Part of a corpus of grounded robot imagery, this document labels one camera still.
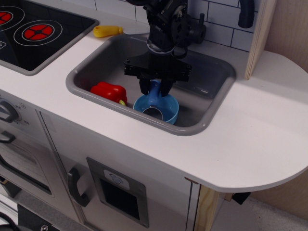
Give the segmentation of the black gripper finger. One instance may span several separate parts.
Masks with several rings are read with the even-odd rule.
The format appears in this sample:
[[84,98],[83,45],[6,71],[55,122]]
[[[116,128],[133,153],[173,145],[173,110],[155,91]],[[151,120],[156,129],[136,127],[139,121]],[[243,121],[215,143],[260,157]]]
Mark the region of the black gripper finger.
[[141,93],[144,95],[148,95],[151,86],[151,80],[146,78],[145,76],[140,75],[139,77],[139,86]]
[[161,80],[160,92],[161,92],[162,97],[165,97],[169,94],[172,86],[173,86],[173,79],[164,78]]

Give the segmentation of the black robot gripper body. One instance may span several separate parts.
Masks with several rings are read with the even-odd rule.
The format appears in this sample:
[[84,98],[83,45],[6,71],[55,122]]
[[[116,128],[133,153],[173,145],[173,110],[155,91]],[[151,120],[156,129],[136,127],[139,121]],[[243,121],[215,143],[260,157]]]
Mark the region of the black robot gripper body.
[[172,55],[155,55],[146,52],[124,60],[125,75],[138,79],[161,79],[170,82],[188,81],[192,66]]

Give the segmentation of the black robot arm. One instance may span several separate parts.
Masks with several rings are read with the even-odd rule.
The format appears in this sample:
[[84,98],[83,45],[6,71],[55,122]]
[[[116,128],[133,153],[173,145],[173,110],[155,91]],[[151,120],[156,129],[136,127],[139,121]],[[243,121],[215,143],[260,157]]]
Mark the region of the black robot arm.
[[189,33],[185,0],[131,0],[146,10],[150,26],[147,52],[124,60],[125,74],[139,79],[141,93],[147,95],[150,82],[161,80],[161,95],[169,94],[173,83],[188,81],[191,65],[180,61],[173,51],[185,42]]

